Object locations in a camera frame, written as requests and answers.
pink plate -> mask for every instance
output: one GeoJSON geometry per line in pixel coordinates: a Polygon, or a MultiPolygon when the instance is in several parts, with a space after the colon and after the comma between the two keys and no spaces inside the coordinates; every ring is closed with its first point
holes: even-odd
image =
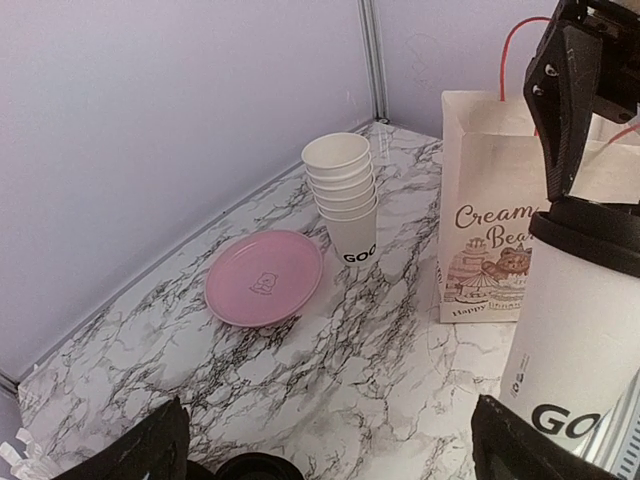
{"type": "Polygon", "coordinates": [[[205,300],[223,322],[264,327],[293,315],[322,276],[322,254],[307,237],[260,232],[234,243],[214,262],[205,300]]]}

white wall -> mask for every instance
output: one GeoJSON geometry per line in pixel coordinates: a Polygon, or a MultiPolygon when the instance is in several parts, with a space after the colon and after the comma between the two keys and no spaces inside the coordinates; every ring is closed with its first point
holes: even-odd
{"type": "Polygon", "coordinates": [[[4,2],[0,365],[371,117],[357,2],[4,2]]]}
{"type": "MultiPolygon", "coordinates": [[[[442,136],[444,90],[498,92],[505,37],[520,20],[550,16],[557,0],[377,0],[391,121],[442,136]]],[[[545,24],[514,37],[508,92],[520,94],[545,24]]]]}
{"type": "MultiPolygon", "coordinates": [[[[22,426],[18,402],[0,391],[0,444],[9,442],[18,452],[24,451],[24,445],[16,440],[16,432],[22,426]]],[[[9,464],[0,458],[0,477],[14,478],[9,474],[9,464]]]]}

black lid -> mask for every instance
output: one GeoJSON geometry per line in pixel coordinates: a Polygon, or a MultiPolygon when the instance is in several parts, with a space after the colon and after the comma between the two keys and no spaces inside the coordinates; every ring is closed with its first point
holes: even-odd
{"type": "Polygon", "coordinates": [[[216,480],[304,480],[284,458],[265,453],[245,453],[232,458],[216,473],[216,480]]]}
{"type": "Polygon", "coordinates": [[[534,214],[529,229],[563,252],[640,278],[640,205],[564,197],[534,214]]]}

paper bag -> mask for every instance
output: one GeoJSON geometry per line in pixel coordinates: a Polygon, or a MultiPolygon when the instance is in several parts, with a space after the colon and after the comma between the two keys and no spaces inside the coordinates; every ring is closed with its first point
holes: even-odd
{"type": "MultiPolygon", "coordinates": [[[[516,321],[531,262],[531,216],[546,210],[544,156],[524,98],[445,92],[438,283],[443,323],[516,321]]],[[[594,116],[572,195],[638,202],[640,137],[594,116]]]]}

white paper cup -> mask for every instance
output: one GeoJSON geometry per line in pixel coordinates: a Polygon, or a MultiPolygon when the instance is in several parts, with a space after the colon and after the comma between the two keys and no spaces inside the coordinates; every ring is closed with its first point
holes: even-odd
{"type": "Polygon", "coordinates": [[[375,184],[375,176],[373,175],[373,173],[371,173],[364,180],[352,183],[344,187],[324,187],[321,185],[316,185],[310,178],[307,179],[307,183],[309,184],[309,187],[314,194],[325,198],[331,198],[333,200],[341,200],[353,198],[366,192],[369,188],[371,188],[371,185],[375,184]]]}
{"type": "Polygon", "coordinates": [[[369,199],[366,203],[359,207],[355,208],[346,208],[344,210],[338,210],[336,208],[324,208],[318,205],[318,211],[325,217],[330,217],[335,220],[352,220],[354,218],[358,218],[369,210],[371,210],[374,206],[378,205],[378,197],[374,195],[371,199],[369,199]]]}
{"type": "Polygon", "coordinates": [[[373,174],[373,165],[368,163],[358,170],[350,173],[349,175],[342,175],[340,177],[321,178],[316,177],[312,173],[307,172],[307,175],[311,179],[314,185],[327,188],[344,188],[354,183],[362,182],[366,180],[369,175],[373,174]]]}
{"type": "Polygon", "coordinates": [[[348,210],[350,208],[361,207],[375,196],[377,196],[375,183],[372,183],[364,193],[350,198],[336,200],[330,197],[323,197],[322,195],[314,194],[314,198],[319,207],[331,210],[348,210]]]}
{"type": "Polygon", "coordinates": [[[315,139],[302,150],[309,173],[321,176],[348,175],[370,161],[371,145],[356,133],[332,133],[315,139]]]}
{"type": "Polygon", "coordinates": [[[640,279],[534,240],[500,401],[574,450],[640,365],[640,279]]]}
{"type": "Polygon", "coordinates": [[[367,213],[353,220],[331,218],[322,212],[320,215],[324,218],[329,237],[342,263],[348,267],[362,267],[371,263],[377,249],[377,203],[367,213]]]}

